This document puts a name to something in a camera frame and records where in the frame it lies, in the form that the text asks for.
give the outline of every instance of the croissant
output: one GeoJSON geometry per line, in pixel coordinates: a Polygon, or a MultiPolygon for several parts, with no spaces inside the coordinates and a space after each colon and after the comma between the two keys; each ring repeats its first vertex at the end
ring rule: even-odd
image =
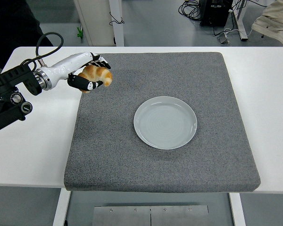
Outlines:
{"type": "MultiPolygon", "coordinates": [[[[102,81],[104,86],[109,86],[112,83],[112,74],[105,67],[97,67],[94,65],[86,66],[81,73],[78,74],[89,81],[102,81]]],[[[90,93],[90,91],[81,90],[83,93],[90,93]]]]}

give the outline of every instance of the white plate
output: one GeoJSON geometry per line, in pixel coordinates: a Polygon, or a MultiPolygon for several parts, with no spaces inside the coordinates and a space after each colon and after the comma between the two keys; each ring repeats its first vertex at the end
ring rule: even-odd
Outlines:
{"type": "Polygon", "coordinates": [[[174,97],[155,97],[144,102],[134,116],[137,135],[158,149],[175,149],[195,135],[197,119],[184,101],[174,97]]]}

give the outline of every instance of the white robotic arm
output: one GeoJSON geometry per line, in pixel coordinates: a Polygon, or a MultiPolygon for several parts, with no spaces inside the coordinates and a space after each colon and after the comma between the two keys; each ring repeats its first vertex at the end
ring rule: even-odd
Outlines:
{"type": "Polygon", "coordinates": [[[46,65],[35,70],[34,75],[43,90],[55,88],[59,80],[66,80],[78,69],[87,66],[96,65],[110,69],[107,61],[98,54],[89,52],[71,55],[51,67],[46,65]]]}
{"type": "Polygon", "coordinates": [[[25,116],[33,109],[32,104],[27,102],[17,89],[17,84],[23,82],[35,96],[42,90],[55,88],[59,80],[67,80],[70,86],[88,91],[103,84],[102,81],[92,82],[73,73],[87,65],[111,68],[100,55],[89,52],[71,55],[51,67],[43,65],[37,70],[31,70],[28,64],[34,60],[0,74],[0,129],[16,120],[25,120],[25,116]]]}

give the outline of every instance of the metal plate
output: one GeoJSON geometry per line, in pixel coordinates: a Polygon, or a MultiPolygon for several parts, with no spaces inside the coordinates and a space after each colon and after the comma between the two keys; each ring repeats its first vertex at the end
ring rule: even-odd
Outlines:
{"type": "Polygon", "coordinates": [[[117,206],[95,207],[93,226],[209,226],[208,207],[117,206]]]}
{"type": "Polygon", "coordinates": [[[150,226],[147,206],[94,207],[92,226],[150,226]]]}

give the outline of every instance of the floor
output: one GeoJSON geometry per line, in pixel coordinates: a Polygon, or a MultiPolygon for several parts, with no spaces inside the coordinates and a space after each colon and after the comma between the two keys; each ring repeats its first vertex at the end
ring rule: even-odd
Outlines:
{"type": "MultiPolygon", "coordinates": [[[[86,38],[78,38],[79,16],[72,0],[27,0],[43,32],[55,31],[64,39],[64,46],[88,46],[86,38]]],[[[267,5],[272,0],[259,0],[267,5]]],[[[177,10],[183,0],[123,0],[125,46],[220,46],[211,27],[200,27],[180,15],[177,10]]],[[[263,7],[248,2],[244,26],[251,25],[262,14],[263,7]]],[[[225,28],[232,28],[228,19],[225,28]]],[[[277,40],[261,38],[252,31],[247,41],[241,41],[237,31],[228,34],[227,46],[282,46],[277,40]]],[[[54,45],[59,40],[49,36],[54,45]]],[[[0,226],[52,225],[59,189],[0,187],[0,226]]],[[[283,194],[241,194],[247,226],[283,226],[283,194]]],[[[93,208],[110,204],[208,204],[214,208],[213,225],[232,226],[230,204],[226,194],[126,194],[105,192],[73,192],[68,225],[91,225],[93,208]]]]}

